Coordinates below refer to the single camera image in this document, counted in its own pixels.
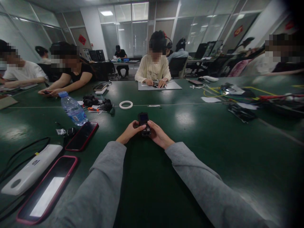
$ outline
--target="smartphone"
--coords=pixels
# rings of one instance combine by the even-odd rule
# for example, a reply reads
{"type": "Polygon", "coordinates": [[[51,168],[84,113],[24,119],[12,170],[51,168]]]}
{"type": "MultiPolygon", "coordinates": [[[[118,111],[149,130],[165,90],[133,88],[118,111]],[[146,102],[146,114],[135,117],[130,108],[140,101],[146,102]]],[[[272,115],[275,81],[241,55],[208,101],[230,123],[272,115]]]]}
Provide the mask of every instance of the smartphone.
{"type": "Polygon", "coordinates": [[[199,82],[197,80],[188,80],[190,83],[194,84],[194,85],[197,85],[197,86],[200,86],[202,85],[203,83],[202,82],[199,82]]]}
{"type": "Polygon", "coordinates": [[[151,134],[151,129],[148,125],[148,113],[142,112],[138,114],[138,123],[139,126],[146,125],[146,128],[141,131],[142,136],[149,136],[151,134]]]}
{"type": "Polygon", "coordinates": [[[18,212],[17,222],[35,225],[50,213],[77,161],[75,156],[62,156],[55,162],[18,212]]]}
{"type": "Polygon", "coordinates": [[[94,91],[103,91],[106,87],[107,87],[107,85],[100,84],[96,88],[94,88],[93,90],[94,91]]]}
{"type": "Polygon", "coordinates": [[[68,143],[65,150],[82,151],[97,128],[98,123],[86,122],[68,143]]]}

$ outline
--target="red decoration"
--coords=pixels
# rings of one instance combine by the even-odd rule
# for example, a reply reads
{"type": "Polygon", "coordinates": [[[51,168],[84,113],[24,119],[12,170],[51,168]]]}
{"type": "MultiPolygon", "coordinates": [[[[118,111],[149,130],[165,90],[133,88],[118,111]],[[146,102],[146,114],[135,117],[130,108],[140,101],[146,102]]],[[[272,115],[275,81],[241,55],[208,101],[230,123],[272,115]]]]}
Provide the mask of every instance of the red decoration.
{"type": "Polygon", "coordinates": [[[289,29],[293,28],[294,26],[295,26],[294,22],[290,21],[285,25],[285,30],[289,30],[289,29]]]}
{"type": "Polygon", "coordinates": [[[236,37],[237,35],[239,35],[242,31],[243,31],[243,26],[241,25],[240,27],[238,27],[238,28],[234,31],[234,37],[236,37]]]}
{"type": "Polygon", "coordinates": [[[79,42],[82,43],[83,45],[86,44],[86,39],[80,34],[78,38],[79,42]]]}

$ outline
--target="water bottle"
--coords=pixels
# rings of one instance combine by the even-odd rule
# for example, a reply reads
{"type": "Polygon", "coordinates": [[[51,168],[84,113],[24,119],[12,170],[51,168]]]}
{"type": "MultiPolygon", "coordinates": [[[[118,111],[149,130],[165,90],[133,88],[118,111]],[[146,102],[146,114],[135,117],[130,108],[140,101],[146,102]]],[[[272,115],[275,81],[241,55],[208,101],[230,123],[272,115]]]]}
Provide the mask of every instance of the water bottle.
{"type": "Polygon", "coordinates": [[[77,126],[82,126],[86,122],[88,122],[88,118],[86,117],[83,108],[78,104],[78,102],[71,98],[67,92],[60,92],[59,97],[61,97],[61,105],[63,109],[66,111],[67,115],[72,119],[74,124],[77,126]]]}

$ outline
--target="small device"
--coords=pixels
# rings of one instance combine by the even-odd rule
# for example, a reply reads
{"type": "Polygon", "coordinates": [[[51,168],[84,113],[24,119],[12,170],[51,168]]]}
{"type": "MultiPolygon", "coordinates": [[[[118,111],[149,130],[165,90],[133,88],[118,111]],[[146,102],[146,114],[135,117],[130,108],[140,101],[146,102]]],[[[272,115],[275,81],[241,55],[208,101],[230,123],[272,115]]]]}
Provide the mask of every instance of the small device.
{"type": "Polygon", "coordinates": [[[224,95],[232,94],[232,95],[242,95],[245,91],[239,88],[237,85],[230,84],[226,82],[221,86],[221,90],[224,95]]]}
{"type": "Polygon", "coordinates": [[[77,161],[77,157],[62,156],[55,162],[18,212],[17,222],[35,225],[49,214],[77,161]]]}
{"type": "Polygon", "coordinates": [[[92,107],[92,105],[100,105],[98,98],[91,95],[83,96],[83,105],[87,107],[92,107]]]}
{"type": "Polygon", "coordinates": [[[255,119],[257,116],[246,108],[242,108],[237,104],[229,104],[228,111],[239,118],[243,123],[248,123],[248,121],[255,119]]]}
{"type": "Polygon", "coordinates": [[[86,122],[72,138],[65,150],[82,151],[97,128],[98,123],[86,122]]]}
{"type": "Polygon", "coordinates": [[[158,82],[153,82],[153,87],[158,88],[158,82]]]}
{"type": "Polygon", "coordinates": [[[77,130],[75,127],[69,128],[66,132],[66,135],[72,137],[76,134],[77,130]]]}
{"type": "Polygon", "coordinates": [[[8,195],[24,193],[35,183],[61,150],[60,145],[47,145],[2,188],[1,193],[8,195]]]}
{"type": "Polygon", "coordinates": [[[148,125],[148,113],[142,112],[138,114],[139,126],[146,125],[146,128],[141,131],[142,136],[149,136],[151,134],[150,126],[148,125]]]}
{"type": "Polygon", "coordinates": [[[199,81],[197,81],[197,80],[188,80],[190,83],[192,83],[192,84],[194,84],[194,85],[197,85],[197,86],[201,86],[201,85],[203,85],[203,83],[202,82],[199,82],[199,81]]]}

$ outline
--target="pink phone case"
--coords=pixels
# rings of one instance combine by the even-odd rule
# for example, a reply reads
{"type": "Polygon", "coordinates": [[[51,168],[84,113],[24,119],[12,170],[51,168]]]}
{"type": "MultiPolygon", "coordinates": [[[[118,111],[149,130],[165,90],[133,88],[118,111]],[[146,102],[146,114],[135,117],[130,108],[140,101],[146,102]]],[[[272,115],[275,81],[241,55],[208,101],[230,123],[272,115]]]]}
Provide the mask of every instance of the pink phone case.
{"type": "Polygon", "coordinates": [[[32,192],[32,194],[30,195],[30,197],[27,199],[27,201],[23,204],[23,206],[21,207],[21,209],[19,210],[18,214],[17,214],[17,217],[16,217],[16,220],[17,222],[19,223],[23,223],[23,224],[26,224],[26,225],[35,225],[35,224],[38,224],[40,223],[44,217],[49,213],[50,209],[52,208],[53,206],[53,203],[56,201],[58,195],[60,194],[62,188],[64,187],[65,183],[67,182],[68,178],[70,177],[72,171],[74,170],[77,162],[78,162],[78,158],[75,157],[75,156],[67,156],[67,155],[64,155],[60,157],[56,162],[55,164],[52,166],[52,168],[47,172],[47,174],[44,176],[43,180],[39,183],[39,185],[35,188],[35,190],[32,192]],[[69,172],[67,173],[67,175],[64,177],[64,180],[63,182],[61,183],[61,185],[59,186],[58,190],[56,191],[55,195],[53,196],[51,202],[49,203],[49,205],[47,206],[47,208],[45,209],[45,212],[42,214],[42,216],[40,217],[40,219],[38,221],[28,221],[28,220],[24,220],[24,219],[21,219],[19,218],[19,213],[20,211],[24,208],[24,206],[27,204],[27,202],[30,200],[30,198],[32,197],[32,195],[36,192],[37,188],[41,185],[41,183],[44,181],[44,179],[47,177],[47,175],[49,174],[49,172],[54,168],[54,166],[56,165],[56,163],[58,162],[59,159],[61,159],[62,157],[70,157],[70,158],[74,158],[75,159],[75,162],[73,163],[72,167],[70,168],[69,172]]]}

